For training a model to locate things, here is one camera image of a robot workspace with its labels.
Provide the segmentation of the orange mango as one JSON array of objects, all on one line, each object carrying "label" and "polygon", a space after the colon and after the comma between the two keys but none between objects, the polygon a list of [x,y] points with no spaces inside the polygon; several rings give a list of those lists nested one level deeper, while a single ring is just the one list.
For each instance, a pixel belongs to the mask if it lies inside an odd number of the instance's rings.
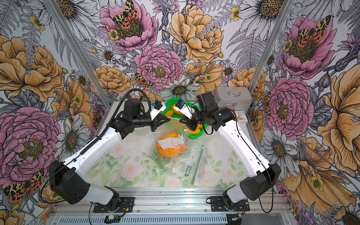
[{"label": "orange mango", "polygon": [[173,157],[175,155],[178,155],[180,153],[185,152],[188,149],[187,145],[183,145],[177,148],[169,148],[169,149],[159,149],[158,152],[160,156],[164,158]]},{"label": "orange mango", "polygon": [[185,144],[184,135],[179,135],[177,133],[170,133],[156,142],[157,149],[169,149],[177,148]]}]

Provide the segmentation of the clear zip-top bag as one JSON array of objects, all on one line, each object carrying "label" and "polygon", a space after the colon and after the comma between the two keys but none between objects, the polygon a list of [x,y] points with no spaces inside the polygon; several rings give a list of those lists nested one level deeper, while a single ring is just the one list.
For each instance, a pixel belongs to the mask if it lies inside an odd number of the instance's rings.
[{"label": "clear zip-top bag", "polygon": [[194,137],[198,137],[203,128],[198,125],[195,131],[181,124],[169,124],[165,130],[161,130],[155,142],[155,152],[163,158],[182,156],[196,150]]}]

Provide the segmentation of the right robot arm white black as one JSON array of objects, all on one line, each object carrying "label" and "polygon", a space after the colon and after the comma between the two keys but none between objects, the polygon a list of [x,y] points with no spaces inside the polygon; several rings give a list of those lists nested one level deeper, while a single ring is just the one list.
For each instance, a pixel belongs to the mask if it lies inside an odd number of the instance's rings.
[{"label": "right robot arm white black", "polygon": [[272,189],[281,168],[277,163],[270,163],[245,136],[235,112],[227,107],[220,108],[210,92],[198,95],[197,102],[198,107],[190,107],[182,99],[177,101],[174,109],[183,114],[180,123],[192,131],[198,125],[211,126],[213,131],[219,132],[230,143],[246,169],[247,178],[223,193],[226,208],[231,209],[245,199],[254,201]]}]

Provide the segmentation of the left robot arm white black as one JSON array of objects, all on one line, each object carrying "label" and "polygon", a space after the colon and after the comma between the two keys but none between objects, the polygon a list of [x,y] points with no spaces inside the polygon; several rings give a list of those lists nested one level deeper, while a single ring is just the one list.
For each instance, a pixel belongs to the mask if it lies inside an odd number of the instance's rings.
[{"label": "left robot arm white black", "polygon": [[105,152],[136,128],[150,127],[155,131],[170,121],[161,114],[166,109],[164,102],[149,103],[147,112],[142,112],[142,106],[139,99],[127,100],[124,109],[114,112],[100,135],[64,161],[52,162],[49,166],[50,189],[69,204],[88,201],[102,205],[107,211],[116,211],[121,205],[119,194],[110,187],[87,183],[83,177]]}]

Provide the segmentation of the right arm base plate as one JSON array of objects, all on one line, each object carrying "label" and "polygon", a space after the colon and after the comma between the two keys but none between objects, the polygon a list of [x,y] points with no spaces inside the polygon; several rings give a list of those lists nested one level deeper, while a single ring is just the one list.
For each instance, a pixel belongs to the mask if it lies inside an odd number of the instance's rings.
[{"label": "right arm base plate", "polygon": [[224,201],[222,196],[208,197],[206,203],[211,206],[212,212],[242,212],[246,213],[250,211],[248,200],[241,200],[240,202],[231,205],[229,202]]}]

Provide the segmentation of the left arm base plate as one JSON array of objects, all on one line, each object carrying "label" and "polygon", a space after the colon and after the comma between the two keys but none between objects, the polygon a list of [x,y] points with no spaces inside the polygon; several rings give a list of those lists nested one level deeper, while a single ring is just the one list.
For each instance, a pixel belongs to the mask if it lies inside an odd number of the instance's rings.
[{"label": "left arm base plate", "polygon": [[132,212],[134,206],[134,197],[118,197],[115,200],[111,200],[109,204],[102,205],[96,203],[93,212],[94,213],[124,213]]}]

